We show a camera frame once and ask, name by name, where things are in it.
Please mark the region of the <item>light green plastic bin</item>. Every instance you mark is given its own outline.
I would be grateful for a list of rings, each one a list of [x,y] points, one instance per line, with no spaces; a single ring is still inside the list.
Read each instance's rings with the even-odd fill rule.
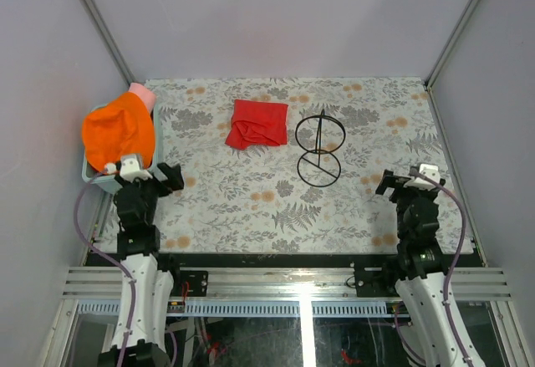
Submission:
[[[146,175],[151,173],[154,178],[158,178],[161,181],[164,178],[163,173],[160,171],[158,165],[163,162],[163,134],[162,134],[162,123],[160,117],[160,105],[155,104],[152,112],[151,119],[154,126],[155,132],[155,150],[152,156],[150,166],[146,169]],[[125,180],[120,181],[122,175],[119,171],[112,175],[102,175],[97,176],[98,171],[87,161],[86,155],[84,155],[84,160],[82,163],[82,172],[81,176],[85,183],[90,183],[93,186],[98,186],[101,190],[109,193],[115,194],[118,190],[123,187],[123,183],[131,183],[134,181],[135,177],[141,177],[141,173],[125,175]]]

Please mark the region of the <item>orange bucket hat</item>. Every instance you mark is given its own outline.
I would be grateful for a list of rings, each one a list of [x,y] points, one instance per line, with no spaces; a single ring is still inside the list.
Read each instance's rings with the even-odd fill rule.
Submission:
[[[139,154],[149,168],[155,152],[151,114],[135,93],[125,92],[84,119],[82,141],[87,162],[97,171],[124,155]]]

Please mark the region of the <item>pink bucket hat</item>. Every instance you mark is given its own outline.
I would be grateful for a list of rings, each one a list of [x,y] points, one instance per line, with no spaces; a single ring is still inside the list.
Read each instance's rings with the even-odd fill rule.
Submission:
[[[153,111],[156,103],[156,95],[151,90],[147,89],[143,84],[131,83],[129,92],[140,98],[149,113]]]

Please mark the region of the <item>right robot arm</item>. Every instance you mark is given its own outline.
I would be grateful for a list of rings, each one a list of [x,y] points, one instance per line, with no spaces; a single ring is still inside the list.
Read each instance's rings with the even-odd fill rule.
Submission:
[[[420,164],[408,176],[384,171],[375,192],[391,190],[396,207],[397,253],[382,267],[380,282],[399,295],[395,310],[405,310],[410,324],[394,321],[412,366],[483,366],[483,358],[462,319],[451,287],[458,256],[447,262],[436,239],[440,227],[436,198],[446,192],[437,166]]]

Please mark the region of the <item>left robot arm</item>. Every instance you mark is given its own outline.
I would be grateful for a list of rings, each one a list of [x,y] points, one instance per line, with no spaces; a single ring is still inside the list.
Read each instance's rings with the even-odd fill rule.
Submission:
[[[183,284],[182,274],[158,262],[161,235],[154,224],[157,202],[184,188],[179,165],[157,165],[166,177],[150,174],[127,181],[114,194],[120,230],[116,262],[122,274],[120,311],[109,348],[99,354],[98,366],[170,366],[166,352],[166,314],[171,295]]]

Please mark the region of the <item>floral table mat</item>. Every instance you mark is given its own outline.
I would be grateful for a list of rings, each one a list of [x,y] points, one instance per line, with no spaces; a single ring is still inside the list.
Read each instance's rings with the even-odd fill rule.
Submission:
[[[155,224],[164,252],[388,253],[395,206],[375,193],[384,170],[405,176],[421,162],[448,176],[420,79],[151,79],[160,105],[163,158],[185,187],[162,198]],[[225,144],[236,99],[288,105],[288,143]],[[297,173],[297,123],[325,112],[346,129],[342,165],[326,188]]]

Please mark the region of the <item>red folded cloth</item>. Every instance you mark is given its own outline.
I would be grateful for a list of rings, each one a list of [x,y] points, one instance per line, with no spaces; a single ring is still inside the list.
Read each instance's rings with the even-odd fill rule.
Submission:
[[[287,104],[236,99],[225,144],[236,150],[251,145],[286,145],[287,118]]]

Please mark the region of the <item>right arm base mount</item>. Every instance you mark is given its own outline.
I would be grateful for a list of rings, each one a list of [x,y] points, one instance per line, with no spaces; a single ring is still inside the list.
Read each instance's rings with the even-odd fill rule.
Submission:
[[[344,285],[353,289],[358,298],[398,297],[395,283],[399,278],[399,270],[392,257],[376,264],[352,262],[350,266],[352,274],[345,280]]]

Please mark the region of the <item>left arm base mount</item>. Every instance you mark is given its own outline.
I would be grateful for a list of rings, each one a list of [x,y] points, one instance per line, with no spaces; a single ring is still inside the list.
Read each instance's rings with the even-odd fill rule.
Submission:
[[[180,298],[205,297],[209,272],[204,270],[179,270],[171,272],[174,279],[171,296]]]

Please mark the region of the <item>aluminium rail frame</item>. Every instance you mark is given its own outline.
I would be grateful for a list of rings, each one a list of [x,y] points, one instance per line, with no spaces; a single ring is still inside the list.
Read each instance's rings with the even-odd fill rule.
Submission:
[[[117,260],[105,267],[72,267],[49,334],[41,365],[63,366],[74,341],[74,332],[83,306],[99,313],[119,316],[122,274]],[[181,269],[170,255],[158,261],[171,271]],[[358,298],[344,285],[352,268],[190,268],[209,272],[205,297],[170,296],[166,317],[177,310],[188,316],[202,313],[244,315],[297,314],[304,320],[313,316],[379,317],[388,303],[398,306],[396,298]],[[512,293],[500,268],[455,268],[451,278],[456,304],[488,302],[495,320],[497,337],[502,343],[506,361],[511,366],[531,366],[534,356],[520,329],[512,305]],[[104,351],[113,338],[110,330]]]

